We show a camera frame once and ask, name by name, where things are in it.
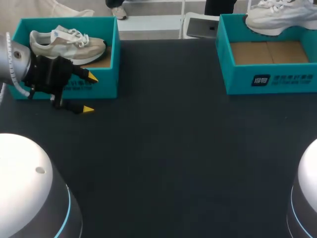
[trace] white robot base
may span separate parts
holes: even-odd
[[[317,238],[317,140],[300,161],[286,219],[292,238]]]
[[[45,151],[0,134],[0,238],[80,238],[78,203]]]

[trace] sneaker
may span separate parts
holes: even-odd
[[[50,59],[62,56],[71,60],[74,65],[96,61],[106,52],[106,42],[103,39],[92,38],[76,29],[68,30],[62,26],[50,33],[32,31],[30,45],[37,56]]]
[[[317,30],[317,5],[313,0],[262,0],[244,20],[252,31],[268,36],[277,36],[291,26]]]
[[[127,19],[127,13],[124,10],[123,6],[114,7],[111,8],[112,14],[118,19],[118,20],[125,20]]]

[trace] black trousers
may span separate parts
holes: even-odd
[[[119,7],[123,4],[124,0],[106,0],[106,5],[109,8]]]
[[[206,0],[205,15],[219,16],[220,14],[233,13],[237,0]]]

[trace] person's leg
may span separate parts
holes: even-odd
[[[111,9],[112,14],[119,20],[127,18],[127,13],[122,7],[124,0],[106,0],[106,5]]]
[[[219,16],[220,14],[233,13],[237,0],[206,0],[205,15]]]
[[[109,8],[115,8],[122,6],[124,0],[106,0],[106,5]]]

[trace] teal box wall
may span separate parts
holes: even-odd
[[[278,37],[264,36],[252,32],[243,16],[220,16],[216,48],[227,94],[317,92],[317,31],[291,27]],[[300,41],[310,63],[235,64],[230,43],[265,41]],[[267,85],[253,86],[264,75],[269,76]]]
[[[32,30],[39,32],[51,32],[58,25],[67,29],[77,29],[82,34],[90,37],[101,38],[111,46],[111,62],[109,68],[87,68],[99,80],[90,85],[78,76],[73,75],[69,84],[65,87],[63,98],[65,99],[101,99],[116,98],[119,80],[120,61],[120,37],[115,17],[62,17],[62,18],[23,18],[21,19],[13,40],[29,47],[29,35]],[[13,86],[9,89],[15,99],[26,99]],[[34,99],[49,99],[50,95],[37,92]]]

